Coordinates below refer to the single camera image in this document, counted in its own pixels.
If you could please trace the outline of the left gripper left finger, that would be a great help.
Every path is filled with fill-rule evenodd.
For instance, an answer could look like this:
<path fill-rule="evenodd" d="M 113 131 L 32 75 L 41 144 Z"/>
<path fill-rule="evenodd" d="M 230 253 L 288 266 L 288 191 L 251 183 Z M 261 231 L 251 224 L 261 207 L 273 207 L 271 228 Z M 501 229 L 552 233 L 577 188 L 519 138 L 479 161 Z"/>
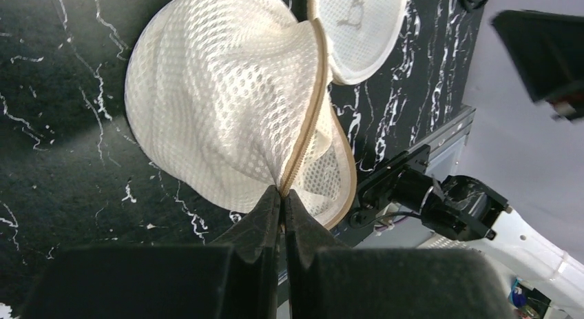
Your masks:
<path fill-rule="evenodd" d="M 274 318 L 281 197 L 208 245 L 91 246 L 60 254 L 23 318 Z"/>

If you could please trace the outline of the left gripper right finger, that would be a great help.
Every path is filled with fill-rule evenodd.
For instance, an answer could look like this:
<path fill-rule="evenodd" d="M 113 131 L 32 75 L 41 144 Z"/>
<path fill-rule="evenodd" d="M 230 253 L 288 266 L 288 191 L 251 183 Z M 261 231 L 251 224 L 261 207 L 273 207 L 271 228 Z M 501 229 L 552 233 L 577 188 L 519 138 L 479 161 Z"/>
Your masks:
<path fill-rule="evenodd" d="M 498 277 L 463 249 L 344 246 L 290 192 L 283 223 L 292 318 L 512 318 Z"/>

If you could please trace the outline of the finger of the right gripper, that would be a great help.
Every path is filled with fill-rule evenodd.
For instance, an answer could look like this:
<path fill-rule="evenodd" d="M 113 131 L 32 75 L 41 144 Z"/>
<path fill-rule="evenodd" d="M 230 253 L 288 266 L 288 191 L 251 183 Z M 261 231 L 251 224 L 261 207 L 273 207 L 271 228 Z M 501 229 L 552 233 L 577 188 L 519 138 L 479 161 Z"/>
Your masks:
<path fill-rule="evenodd" d="M 491 26 L 504 44 L 535 105 L 555 120 L 583 120 L 583 17 L 504 10 Z"/>

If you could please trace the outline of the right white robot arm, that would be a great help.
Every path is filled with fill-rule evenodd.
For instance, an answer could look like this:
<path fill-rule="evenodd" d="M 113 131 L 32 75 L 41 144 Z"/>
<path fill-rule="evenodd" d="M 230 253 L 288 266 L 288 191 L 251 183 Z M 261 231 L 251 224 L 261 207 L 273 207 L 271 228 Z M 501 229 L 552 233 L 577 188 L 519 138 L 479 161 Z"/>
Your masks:
<path fill-rule="evenodd" d="M 535 103 L 554 109 L 556 120 L 583 118 L 583 18 L 531 10 L 505 10 L 492 19 Z M 388 218 L 399 203 L 404 216 L 453 242 L 498 260 L 571 316 L 583 315 L 583 265 L 540 235 L 508 201 L 481 181 L 427 176 L 419 152 L 400 154 L 358 188 L 354 228 Z"/>

